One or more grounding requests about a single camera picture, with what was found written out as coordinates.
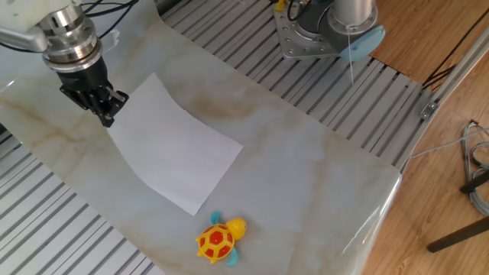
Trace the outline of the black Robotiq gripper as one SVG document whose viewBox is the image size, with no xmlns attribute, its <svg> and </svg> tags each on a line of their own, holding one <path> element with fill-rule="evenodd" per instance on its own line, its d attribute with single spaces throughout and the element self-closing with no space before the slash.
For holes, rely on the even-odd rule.
<svg viewBox="0 0 489 275">
<path fill-rule="evenodd" d="M 129 100 L 129 95 L 112 88 L 105 61 L 100 57 L 90 67 L 72 73 L 57 73 L 61 92 L 81 108 L 89 109 L 110 128 L 116 115 Z"/>
</svg>

